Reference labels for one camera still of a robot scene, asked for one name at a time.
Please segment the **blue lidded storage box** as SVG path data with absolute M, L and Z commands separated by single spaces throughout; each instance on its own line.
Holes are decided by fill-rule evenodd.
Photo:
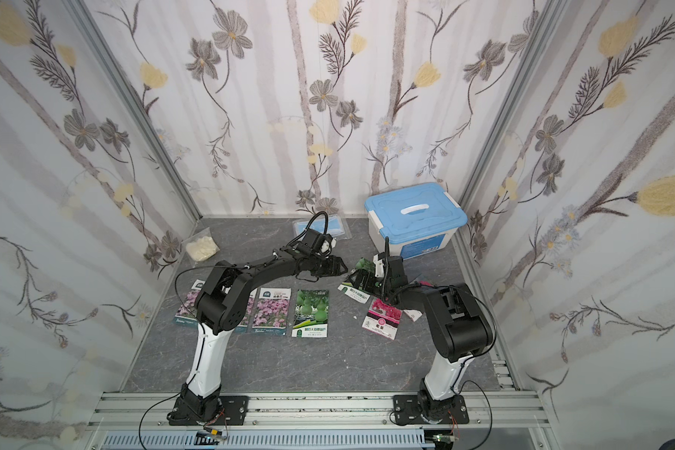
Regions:
M 404 187 L 370 196 L 364 202 L 369 236 L 378 251 L 389 242 L 389 253 L 405 260 L 446 247 L 468 217 L 437 183 Z

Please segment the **bag of cream gloves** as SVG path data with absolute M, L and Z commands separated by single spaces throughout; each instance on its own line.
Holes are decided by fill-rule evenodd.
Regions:
M 204 262 L 219 252 L 219 246 L 209 228 L 193 234 L 182 242 L 187 256 L 195 263 Z

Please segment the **aluminium corner frame post left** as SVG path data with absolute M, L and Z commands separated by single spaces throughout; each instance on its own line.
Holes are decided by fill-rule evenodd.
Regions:
M 75 24 L 82 38 L 86 41 L 89 50 L 97 59 L 97 63 L 99 63 L 100 68 L 116 91 L 124 109 L 137 126 L 140 135 L 147 142 L 153 156 L 170 181 L 185 212 L 194 222 L 200 221 L 203 215 L 189 194 L 176 167 L 174 167 L 167 149 L 161 140 L 159 140 L 159 136 L 142 106 L 139 95 L 133 89 L 125 71 L 114 56 L 101 31 L 99 31 L 86 3 L 84 1 L 63 0 L 62 5 L 66 8 L 73 24 Z

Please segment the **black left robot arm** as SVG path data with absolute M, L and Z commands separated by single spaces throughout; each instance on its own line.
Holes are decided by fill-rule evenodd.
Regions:
M 249 295 L 268 282 L 303 272 L 315 279 L 348 272 L 341 257 L 280 249 L 249 264 L 218 262 L 196 300 L 198 342 L 187 382 L 167 414 L 171 426 L 198 426 L 224 410 L 221 402 L 222 366 L 234 330 L 247 312 Z

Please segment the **white flower seed packet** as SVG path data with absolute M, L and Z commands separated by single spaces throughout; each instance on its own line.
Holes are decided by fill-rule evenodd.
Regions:
M 257 334 L 285 336 L 291 297 L 292 290 L 289 288 L 260 288 L 254 305 L 251 331 Z
M 247 308 L 245 315 L 241 319 L 240 323 L 236 328 L 234 328 L 234 333 L 240 334 L 240 333 L 247 333 L 249 330 L 249 326 L 251 325 L 251 317 L 254 309 L 254 303 L 255 303 L 255 298 L 257 296 L 257 290 L 253 290 L 250 295 L 249 299 L 247 300 Z
M 198 326 L 197 321 L 197 310 L 196 310 L 196 300 L 198 294 L 204 286 L 204 281 L 201 279 L 196 279 L 189 291 L 182 297 L 179 298 L 181 301 L 180 308 L 177 313 L 174 315 L 174 320 L 172 320 L 178 326 L 188 326 L 195 328 Z

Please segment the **small green gourd seed packet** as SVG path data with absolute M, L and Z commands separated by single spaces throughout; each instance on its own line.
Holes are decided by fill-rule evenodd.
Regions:
M 337 289 L 348 298 L 365 304 L 374 299 L 376 283 L 375 264 L 361 258 Z

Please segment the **aluminium corner frame post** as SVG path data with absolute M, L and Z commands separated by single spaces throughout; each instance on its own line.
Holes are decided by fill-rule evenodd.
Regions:
M 89 50 L 97 59 L 97 63 L 99 63 L 100 68 L 116 91 L 124 109 L 137 126 L 140 135 L 147 142 L 153 156 L 170 181 L 185 212 L 194 222 L 200 221 L 203 215 L 189 194 L 176 167 L 174 167 L 167 149 L 161 140 L 159 140 L 159 136 L 142 106 L 139 95 L 133 89 L 125 71 L 114 56 L 101 31 L 99 31 L 86 3 L 84 1 L 63 0 L 62 5 L 66 8 L 73 24 L 75 24 L 82 38 L 86 41 Z
M 500 138 L 502 138 L 507 126 L 515 115 L 521 98 L 527 92 L 530 80 L 536 72 L 543 52 L 545 52 L 551 42 L 556 27 L 560 24 L 567 5 L 568 1 L 564 0 L 547 1 L 545 9 L 543 9 L 538 18 L 534 33 L 532 33 L 532 37 L 528 40 L 523 56 L 519 60 L 516 74 L 508 86 L 498 114 L 493 121 L 486 140 L 483 142 L 475 165 L 472 167 L 472 172 L 465 189 L 459 197 L 459 204 L 464 209 L 470 205 L 471 199 L 476 194 L 481 179 L 484 177 L 489 163 L 498 149 Z

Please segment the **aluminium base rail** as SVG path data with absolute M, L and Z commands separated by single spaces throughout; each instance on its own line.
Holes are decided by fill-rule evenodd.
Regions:
M 465 392 L 434 423 L 416 395 L 228 395 L 208 425 L 170 425 L 167 394 L 105 394 L 87 422 L 92 449 L 557 449 L 533 392 Z

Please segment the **large green gourd seed packet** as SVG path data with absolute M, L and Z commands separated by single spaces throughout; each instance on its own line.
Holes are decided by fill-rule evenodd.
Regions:
M 292 337 L 326 339 L 329 303 L 328 290 L 299 290 L 296 296 Z

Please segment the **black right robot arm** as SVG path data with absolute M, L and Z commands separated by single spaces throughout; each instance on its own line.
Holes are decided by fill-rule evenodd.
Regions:
M 489 353 L 496 341 L 493 317 L 469 287 L 409 282 L 401 267 L 385 270 L 382 277 L 359 268 L 348 275 L 343 285 L 380 301 L 380 311 L 418 311 L 427 319 L 436 355 L 420 382 L 414 410 L 405 400 L 395 402 L 396 422 L 406 425 L 420 418 L 439 424 L 453 418 L 465 424 L 467 414 L 461 412 L 459 385 L 468 367 Z

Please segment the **pink label seed packet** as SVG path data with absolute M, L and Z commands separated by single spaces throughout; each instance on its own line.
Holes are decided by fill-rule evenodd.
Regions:
M 393 341 L 398 333 L 401 317 L 401 309 L 387 305 L 380 299 L 374 299 L 367 310 L 362 328 Z

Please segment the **aluminium corner frame post right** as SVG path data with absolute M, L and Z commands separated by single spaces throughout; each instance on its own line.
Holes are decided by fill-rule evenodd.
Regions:
M 568 1 L 564 0 L 547 1 L 545 9 L 543 9 L 538 18 L 534 33 L 532 33 L 532 37 L 528 40 L 523 56 L 519 60 L 516 74 L 508 86 L 498 114 L 493 121 L 486 140 L 483 142 L 475 165 L 472 167 L 472 172 L 465 189 L 459 197 L 459 204 L 464 209 L 470 205 L 471 199 L 476 194 L 481 179 L 484 177 L 489 163 L 498 149 L 500 138 L 502 138 L 507 126 L 515 115 L 521 98 L 527 92 L 530 80 L 536 72 L 543 52 L 545 52 L 551 42 L 556 27 L 560 24 L 567 5 Z

